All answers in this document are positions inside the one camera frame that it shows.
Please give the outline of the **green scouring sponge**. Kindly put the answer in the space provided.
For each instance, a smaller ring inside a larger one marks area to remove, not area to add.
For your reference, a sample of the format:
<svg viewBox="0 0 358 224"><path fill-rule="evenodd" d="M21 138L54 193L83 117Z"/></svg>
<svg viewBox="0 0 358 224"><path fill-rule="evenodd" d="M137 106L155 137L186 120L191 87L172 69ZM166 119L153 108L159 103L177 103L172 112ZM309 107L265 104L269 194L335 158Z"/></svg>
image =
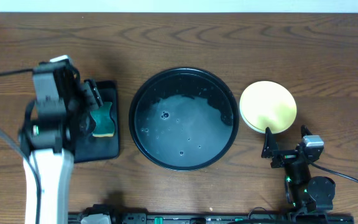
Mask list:
<svg viewBox="0 0 358 224"><path fill-rule="evenodd" d="M116 125L110 116L111 107L111 102L105 102L97 110L90 112L90 115L95 122L95 128L92 131L94 137L106 138L114 136Z"/></svg>

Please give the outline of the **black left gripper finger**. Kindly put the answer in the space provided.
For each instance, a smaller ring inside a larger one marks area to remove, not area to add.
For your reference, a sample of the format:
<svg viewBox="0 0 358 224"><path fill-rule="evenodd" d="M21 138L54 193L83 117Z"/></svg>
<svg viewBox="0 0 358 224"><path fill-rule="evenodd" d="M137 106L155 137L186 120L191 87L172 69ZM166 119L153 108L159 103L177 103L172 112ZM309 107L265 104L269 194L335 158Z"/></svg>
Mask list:
<svg viewBox="0 0 358 224"><path fill-rule="evenodd" d="M81 85L81 91L84 95L86 105L89 109L99 109L103 105L101 95L94 80L85 80Z"/></svg>
<svg viewBox="0 0 358 224"><path fill-rule="evenodd" d="M96 129L96 121L90 113L83 115L79 121L80 136L94 136L93 131Z"/></svg>

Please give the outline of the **yellow plate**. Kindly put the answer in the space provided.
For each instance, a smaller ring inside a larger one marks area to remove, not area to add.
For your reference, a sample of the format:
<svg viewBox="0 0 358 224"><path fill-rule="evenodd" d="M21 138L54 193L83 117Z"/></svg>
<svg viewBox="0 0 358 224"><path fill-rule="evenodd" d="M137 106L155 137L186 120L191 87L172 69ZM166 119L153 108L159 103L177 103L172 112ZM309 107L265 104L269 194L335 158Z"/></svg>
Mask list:
<svg viewBox="0 0 358 224"><path fill-rule="evenodd" d="M274 134L286 131L295 121L297 105L292 94L271 81L250 84L242 92L239 111L244 122L258 133L270 128Z"/></svg>

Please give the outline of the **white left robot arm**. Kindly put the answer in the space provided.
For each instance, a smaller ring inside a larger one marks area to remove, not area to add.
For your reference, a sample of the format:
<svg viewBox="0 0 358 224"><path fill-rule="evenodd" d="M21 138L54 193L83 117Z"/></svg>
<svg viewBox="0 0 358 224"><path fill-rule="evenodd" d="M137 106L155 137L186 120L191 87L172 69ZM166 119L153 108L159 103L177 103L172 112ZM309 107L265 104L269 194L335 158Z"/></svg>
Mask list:
<svg viewBox="0 0 358 224"><path fill-rule="evenodd" d="M26 223L68 223L76 163L119 155L117 90L113 81L56 86L36 82L19 134L25 154Z"/></svg>

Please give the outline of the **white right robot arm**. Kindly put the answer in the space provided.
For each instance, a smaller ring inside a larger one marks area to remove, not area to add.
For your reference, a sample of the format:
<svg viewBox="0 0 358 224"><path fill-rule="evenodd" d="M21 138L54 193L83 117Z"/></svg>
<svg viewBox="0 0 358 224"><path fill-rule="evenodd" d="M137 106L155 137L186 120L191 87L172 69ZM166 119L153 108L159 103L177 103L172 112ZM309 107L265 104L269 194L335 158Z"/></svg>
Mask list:
<svg viewBox="0 0 358 224"><path fill-rule="evenodd" d="M261 156L271 159L270 165L273 169L285 170L283 181L285 196L293 208L284 214L272 213L268 210L257 213L252 209L245 218L215 215L210 219L200 214L163 214L155 217L157 223L164 220L188 220L190 223L329 223L331 221L326 212L333 209L336 184L329 177L312 177L309 169L309 166L314 165L319 159L324 149L323 140L302 125L301 142L294 150L283 151L278 148L274 137L280 132L277 123L267 119L252 123L251 118L246 118L245 122L251 128L261 130L265 135Z"/></svg>

